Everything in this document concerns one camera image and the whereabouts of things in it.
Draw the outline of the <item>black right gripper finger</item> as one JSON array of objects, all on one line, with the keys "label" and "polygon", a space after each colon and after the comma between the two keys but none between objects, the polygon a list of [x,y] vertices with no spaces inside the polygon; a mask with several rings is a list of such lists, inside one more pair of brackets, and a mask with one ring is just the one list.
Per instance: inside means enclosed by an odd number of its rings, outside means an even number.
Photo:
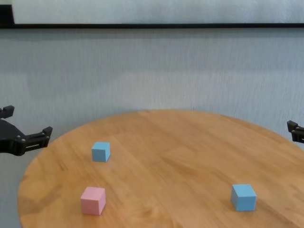
[{"label": "black right gripper finger", "polygon": [[300,127],[298,123],[291,120],[287,121],[288,131],[292,135],[292,140],[294,142],[303,143],[304,142],[304,128]]}]

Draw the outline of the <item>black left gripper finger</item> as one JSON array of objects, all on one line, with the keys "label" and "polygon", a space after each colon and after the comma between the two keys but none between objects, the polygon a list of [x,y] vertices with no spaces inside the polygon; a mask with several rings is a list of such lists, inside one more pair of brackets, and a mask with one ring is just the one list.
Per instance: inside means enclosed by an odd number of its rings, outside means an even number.
[{"label": "black left gripper finger", "polygon": [[47,147],[52,131],[53,128],[49,126],[39,133],[18,134],[18,154]]},{"label": "black left gripper finger", "polygon": [[14,113],[14,106],[9,105],[0,109],[0,119],[12,117]]}]

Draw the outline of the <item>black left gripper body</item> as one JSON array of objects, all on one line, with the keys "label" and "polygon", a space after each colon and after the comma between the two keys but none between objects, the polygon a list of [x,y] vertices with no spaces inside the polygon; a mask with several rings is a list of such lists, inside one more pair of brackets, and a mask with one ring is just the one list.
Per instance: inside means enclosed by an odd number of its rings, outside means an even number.
[{"label": "black left gripper body", "polygon": [[15,156],[24,154],[24,143],[22,133],[17,127],[9,122],[0,120],[0,152],[9,153]]}]

